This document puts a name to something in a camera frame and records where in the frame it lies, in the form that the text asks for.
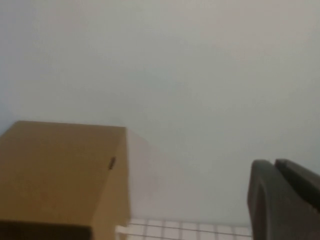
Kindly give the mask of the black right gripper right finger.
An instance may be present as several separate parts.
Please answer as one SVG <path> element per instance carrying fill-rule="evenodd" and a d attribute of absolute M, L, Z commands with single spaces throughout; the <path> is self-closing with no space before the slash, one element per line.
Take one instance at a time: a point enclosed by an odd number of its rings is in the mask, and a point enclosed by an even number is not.
<path fill-rule="evenodd" d="M 320 212 L 320 176 L 288 159 L 276 159 L 274 165 L 294 191 Z"/>

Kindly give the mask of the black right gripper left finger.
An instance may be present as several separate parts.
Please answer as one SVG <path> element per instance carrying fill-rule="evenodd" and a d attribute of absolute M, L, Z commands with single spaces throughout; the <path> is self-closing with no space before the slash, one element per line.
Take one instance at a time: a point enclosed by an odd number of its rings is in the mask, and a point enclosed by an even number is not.
<path fill-rule="evenodd" d="M 247 206 L 254 240 L 320 238 L 320 212 L 295 192 L 275 163 L 252 162 Z"/>

